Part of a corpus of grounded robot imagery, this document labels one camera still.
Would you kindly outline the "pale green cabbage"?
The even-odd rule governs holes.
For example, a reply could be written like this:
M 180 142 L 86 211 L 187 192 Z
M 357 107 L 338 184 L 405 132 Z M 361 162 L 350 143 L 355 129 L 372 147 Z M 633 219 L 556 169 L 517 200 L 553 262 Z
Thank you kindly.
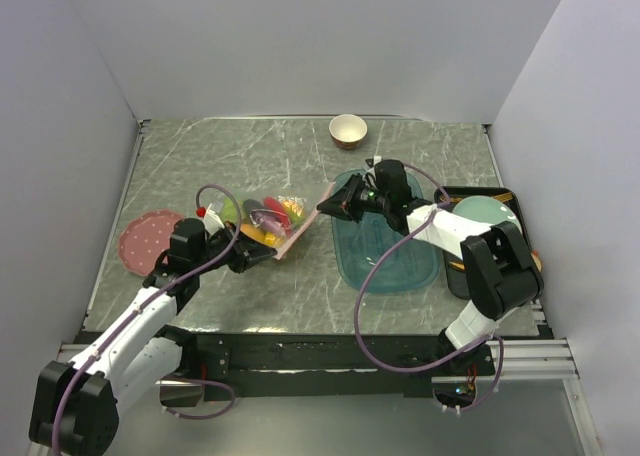
M 219 217 L 223 222 L 230 221 L 236 224 L 238 220 L 242 219 L 242 211 L 237 211 L 233 201 L 225 197 L 222 202 Z

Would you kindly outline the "orange fruit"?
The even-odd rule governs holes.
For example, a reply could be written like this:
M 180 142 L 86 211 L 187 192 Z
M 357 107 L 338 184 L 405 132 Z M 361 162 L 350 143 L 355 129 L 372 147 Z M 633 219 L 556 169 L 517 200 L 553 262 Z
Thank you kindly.
M 269 247 L 279 247 L 282 244 L 282 240 L 274 233 L 265 232 L 251 224 L 242 224 L 241 232 L 251 239 Z

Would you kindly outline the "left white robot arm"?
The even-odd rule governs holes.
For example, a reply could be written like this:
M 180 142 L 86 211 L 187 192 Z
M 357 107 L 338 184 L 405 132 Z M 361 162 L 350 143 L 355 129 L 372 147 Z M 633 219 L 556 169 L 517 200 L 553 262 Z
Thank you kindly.
M 172 326 L 200 288 L 202 274 L 242 273 L 276 255 L 230 221 L 178 221 L 132 303 L 91 345 L 40 372 L 29 439 L 67 455 L 102 455 L 121 416 L 165 376 L 203 375 L 196 337 Z

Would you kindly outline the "clear zip top bag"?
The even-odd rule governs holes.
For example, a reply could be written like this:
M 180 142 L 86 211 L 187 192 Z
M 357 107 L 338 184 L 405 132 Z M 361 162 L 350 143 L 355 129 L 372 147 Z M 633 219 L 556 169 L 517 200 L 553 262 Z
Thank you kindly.
M 282 260 L 317 218 L 316 206 L 331 195 L 334 182 L 286 188 L 231 190 L 240 207 L 240 231 L 276 250 Z

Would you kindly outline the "red chili pepper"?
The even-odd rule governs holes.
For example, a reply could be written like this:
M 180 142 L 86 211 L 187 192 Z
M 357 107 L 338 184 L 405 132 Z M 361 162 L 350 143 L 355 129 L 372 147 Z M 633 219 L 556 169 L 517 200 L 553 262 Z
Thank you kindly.
M 277 199 L 271 196 L 265 197 L 263 199 L 263 205 L 267 210 L 267 214 L 275 218 L 282 226 L 288 227 L 291 225 L 290 218 Z

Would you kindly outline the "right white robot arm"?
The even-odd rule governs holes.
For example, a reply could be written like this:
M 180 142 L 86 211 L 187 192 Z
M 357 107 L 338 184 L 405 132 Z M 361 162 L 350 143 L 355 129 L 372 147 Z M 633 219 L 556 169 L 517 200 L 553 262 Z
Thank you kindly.
M 361 175 L 351 176 L 317 210 L 335 219 L 358 223 L 367 213 L 383 216 L 402 239 L 387 250 L 369 271 L 358 299 L 386 260 L 415 240 L 431 244 L 463 263 L 470 300 L 444 330 L 448 342 L 437 351 L 439 366 L 460 374 L 473 360 L 472 348 L 493 337 L 499 323 L 543 290 L 541 270 L 517 225 L 490 225 L 446 209 L 451 198 L 443 187 L 441 202 L 415 196 L 407 171 L 417 168 L 396 159 L 374 157 Z

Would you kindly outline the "yellow lemon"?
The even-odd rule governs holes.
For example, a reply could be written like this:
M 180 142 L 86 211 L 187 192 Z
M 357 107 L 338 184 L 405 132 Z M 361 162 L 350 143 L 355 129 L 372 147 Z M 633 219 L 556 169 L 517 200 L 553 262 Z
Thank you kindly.
M 285 213 L 291 221 L 297 222 L 305 218 L 305 204 L 303 199 L 282 197 L 280 204 L 283 206 Z

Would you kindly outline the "purple eggplant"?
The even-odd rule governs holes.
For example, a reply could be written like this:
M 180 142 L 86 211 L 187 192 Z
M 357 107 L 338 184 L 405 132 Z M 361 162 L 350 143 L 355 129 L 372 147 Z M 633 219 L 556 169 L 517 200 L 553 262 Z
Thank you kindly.
M 286 227 L 267 210 L 253 210 L 249 213 L 252 223 L 265 232 L 272 233 L 279 238 L 287 236 Z

